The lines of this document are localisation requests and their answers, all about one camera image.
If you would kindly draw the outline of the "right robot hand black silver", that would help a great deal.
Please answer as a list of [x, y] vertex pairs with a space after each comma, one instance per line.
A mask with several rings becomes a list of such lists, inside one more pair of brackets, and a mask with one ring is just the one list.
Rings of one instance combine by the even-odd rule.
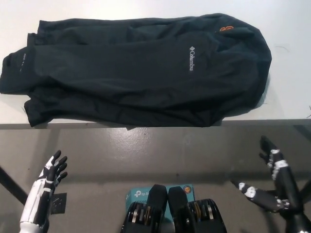
[[274, 190], [263, 190], [243, 181], [231, 183], [253, 204], [265, 211], [280, 213], [284, 218], [304, 214], [304, 203], [292, 169], [281, 150], [266, 136], [259, 141], [259, 154], [267, 165]]

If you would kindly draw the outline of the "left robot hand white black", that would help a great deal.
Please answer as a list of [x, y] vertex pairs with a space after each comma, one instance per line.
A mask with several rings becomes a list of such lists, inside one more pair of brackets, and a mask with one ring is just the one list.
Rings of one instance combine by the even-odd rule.
[[61, 158], [61, 150], [58, 150], [44, 165], [36, 182], [40, 184], [43, 192], [48, 192], [52, 195], [60, 182], [67, 177], [65, 171], [67, 164], [67, 156]]

